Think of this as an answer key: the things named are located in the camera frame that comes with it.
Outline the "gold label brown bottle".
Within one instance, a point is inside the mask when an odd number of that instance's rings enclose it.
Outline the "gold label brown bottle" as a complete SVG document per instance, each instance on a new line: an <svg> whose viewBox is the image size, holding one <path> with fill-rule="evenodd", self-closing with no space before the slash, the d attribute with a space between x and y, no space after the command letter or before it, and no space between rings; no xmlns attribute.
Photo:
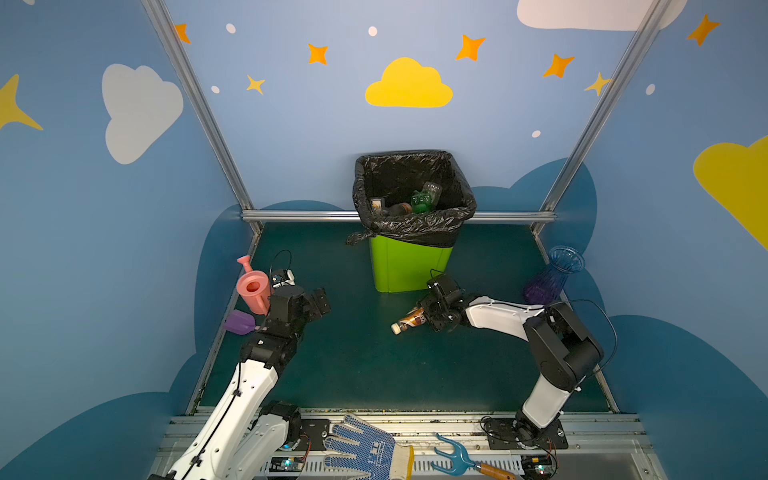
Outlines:
<svg viewBox="0 0 768 480"><path fill-rule="evenodd" d="M421 326L427 322L424 309L415 307L402 319L391 325L391 330L395 335L399 335L406 330Z"/></svg>

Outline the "green soda bottle yellow cap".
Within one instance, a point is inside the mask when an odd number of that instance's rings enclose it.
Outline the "green soda bottle yellow cap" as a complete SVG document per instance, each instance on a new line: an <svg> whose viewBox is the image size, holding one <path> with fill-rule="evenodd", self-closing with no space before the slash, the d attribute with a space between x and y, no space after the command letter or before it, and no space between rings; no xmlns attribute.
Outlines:
<svg viewBox="0 0 768 480"><path fill-rule="evenodd" d="M410 206L414 214L432 212L435 209L434 196L428 190L414 191L411 195Z"/></svg>

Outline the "long orange label red-cap bottle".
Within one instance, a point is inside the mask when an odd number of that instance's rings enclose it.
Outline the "long orange label red-cap bottle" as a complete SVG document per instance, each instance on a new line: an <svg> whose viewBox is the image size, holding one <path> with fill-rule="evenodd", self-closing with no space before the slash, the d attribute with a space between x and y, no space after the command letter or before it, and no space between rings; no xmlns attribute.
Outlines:
<svg viewBox="0 0 768 480"><path fill-rule="evenodd" d="M413 212L412 206L407 202L391 205L387 208L388 216L404 216Z"/></svg>

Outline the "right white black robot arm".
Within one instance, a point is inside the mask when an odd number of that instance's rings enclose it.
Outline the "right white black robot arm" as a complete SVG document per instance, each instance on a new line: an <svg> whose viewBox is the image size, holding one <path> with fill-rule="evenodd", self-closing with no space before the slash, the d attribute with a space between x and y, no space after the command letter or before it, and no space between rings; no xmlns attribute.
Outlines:
<svg viewBox="0 0 768 480"><path fill-rule="evenodd" d="M467 324L507 334L528 343L539 370L533 390L516 421L532 434L554 423L572 393L604 358L596 337L565 302L525 305L461 293L431 292L417 307L436 331Z"/></svg>

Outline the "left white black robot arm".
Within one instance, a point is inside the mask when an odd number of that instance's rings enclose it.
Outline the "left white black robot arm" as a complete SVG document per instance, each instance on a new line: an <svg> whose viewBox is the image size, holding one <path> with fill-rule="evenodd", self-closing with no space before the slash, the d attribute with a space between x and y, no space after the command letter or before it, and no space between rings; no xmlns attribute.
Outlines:
<svg viewBox="0 0 768 480"><path fill-rule="evenodd" d="M299 408L264 399L296 354L307 324L331 311L323 288L282 285L263 325L241 348L240 361L208 420L162 479L253 479L301 432Z"/></svg>

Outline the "green plastic waste bin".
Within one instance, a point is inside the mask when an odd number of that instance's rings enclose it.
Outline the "green plastic waste bin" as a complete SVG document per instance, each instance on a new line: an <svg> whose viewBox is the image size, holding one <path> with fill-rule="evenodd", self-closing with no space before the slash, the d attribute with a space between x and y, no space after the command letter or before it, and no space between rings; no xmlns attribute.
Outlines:
<svg viewBox="0 0 768 480"><path fill-rule="evenodd" d="M376 236L370 240L374 285L380 293L427 289L433 274L443 272L452 248L416 245Z"/></svg>

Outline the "black bin liner bag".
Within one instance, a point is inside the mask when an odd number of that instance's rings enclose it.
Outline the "black bin liner bag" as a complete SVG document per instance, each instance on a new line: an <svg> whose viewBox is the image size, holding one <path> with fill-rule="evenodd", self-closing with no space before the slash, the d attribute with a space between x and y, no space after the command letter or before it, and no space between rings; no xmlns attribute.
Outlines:
<svg viewBox="0 0 768 480"><path fill-rule="evenodd" d="M383 236L415 245L451 248L463 224L476 210L472 188L454 156L443 150L406 150L366 154L355 163L352 199L363 230L348 245ZM379 215L371 201L387 206L408 202L427 182L441 187L436 209L428 213Z"/></svg>

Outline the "pink plastic watering can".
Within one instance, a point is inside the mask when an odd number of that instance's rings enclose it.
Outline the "pink plastic watering can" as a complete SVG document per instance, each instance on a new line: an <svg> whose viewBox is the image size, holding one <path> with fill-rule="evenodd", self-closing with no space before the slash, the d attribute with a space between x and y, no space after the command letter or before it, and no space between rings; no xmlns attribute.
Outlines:
<svg viewBox="0 0 768 480"><path fill-rule="evenodd" d="M244 273L237 281L236 290L254 314L266 316L270 309L272 293L270 277L262 271L254 270L250 261L249 255L237 259Z"/></svg>

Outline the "purple toy shovel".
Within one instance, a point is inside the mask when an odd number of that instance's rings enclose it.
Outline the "purple toy shovel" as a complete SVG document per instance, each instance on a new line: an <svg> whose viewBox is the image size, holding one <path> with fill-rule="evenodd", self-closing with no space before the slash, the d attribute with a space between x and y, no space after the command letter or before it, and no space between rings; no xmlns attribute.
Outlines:
<svg viewBox="0 0 768 480"><path fill-rule="evenodd" d="M245 336L260 329L256 318L246 312L233 310L225 320L224 328L227 332Z"/></svg>

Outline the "purple translucent plastic vase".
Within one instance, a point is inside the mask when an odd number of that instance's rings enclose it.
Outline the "purple translucent plastic vase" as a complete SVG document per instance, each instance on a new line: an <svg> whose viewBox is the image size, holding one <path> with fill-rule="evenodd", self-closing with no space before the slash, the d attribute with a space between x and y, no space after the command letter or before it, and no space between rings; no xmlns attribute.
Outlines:
<svg viewBox="0 0 768 480"><path fill-rule="evenodd" d="M523 290L531 305L546 305L557 300L571 275L585 268L582 254L570 246L558 245L548 252L549 262Z"/></svg>

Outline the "white blue dotted work glove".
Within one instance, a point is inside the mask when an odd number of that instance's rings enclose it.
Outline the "white blue dotted work glove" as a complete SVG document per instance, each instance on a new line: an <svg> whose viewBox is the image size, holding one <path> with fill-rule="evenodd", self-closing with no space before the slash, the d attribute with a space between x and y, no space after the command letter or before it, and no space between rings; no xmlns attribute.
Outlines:
<svg viewBox="0 0 768 480"><path fill-rule="evenodd" d="M406 480L412 477L414 449L351 414L333 425L324 440L324 465L352 479Z"/></svg>

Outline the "teal hand rake tool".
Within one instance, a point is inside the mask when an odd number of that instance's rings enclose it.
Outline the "teal hand rake tool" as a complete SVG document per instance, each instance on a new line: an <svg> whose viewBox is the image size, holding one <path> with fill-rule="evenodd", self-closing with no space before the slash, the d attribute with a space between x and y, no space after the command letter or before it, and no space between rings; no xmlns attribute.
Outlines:
<svg viewBox="0 0 768 480"><path fill-rule="evenodd" d="M435 433L435 437L439 441L445 442L453 447L451 453L434 448L435 454L448 459L451 463L450 467L443 467L435 462L431 462L430 465L435 471L458 477L464 475L468 470L474 470L496 480L516 480L518 478L517 475L507 470L472 460L467 449L455 440L440 435L439 433Z"/></svg>

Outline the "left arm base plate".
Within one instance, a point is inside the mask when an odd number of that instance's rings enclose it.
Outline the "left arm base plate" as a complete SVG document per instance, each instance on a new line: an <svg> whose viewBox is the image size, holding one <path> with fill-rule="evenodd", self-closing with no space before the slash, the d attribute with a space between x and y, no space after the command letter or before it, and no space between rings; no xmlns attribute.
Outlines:
<svg viewBox="0 0 768 480"><path fill-rule="evenodd" d="M305 452L309 449L325 451L324 440L330 434L331 422L326 418L309 418L301 420L301 427L291 433L286 443L280 448L283 452Z"/></svg>

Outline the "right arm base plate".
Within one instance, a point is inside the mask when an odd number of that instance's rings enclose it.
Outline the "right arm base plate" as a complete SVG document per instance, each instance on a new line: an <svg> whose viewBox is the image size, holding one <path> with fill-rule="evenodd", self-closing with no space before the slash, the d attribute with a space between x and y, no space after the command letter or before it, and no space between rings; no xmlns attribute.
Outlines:
<svg viewBox="0 0 768 480"><path fill-rule="evenodd" d="M512 418L484 416L480 428L492 450L567 449L569 444L559 417L547 427L537 427L518 412Z"/></svg>

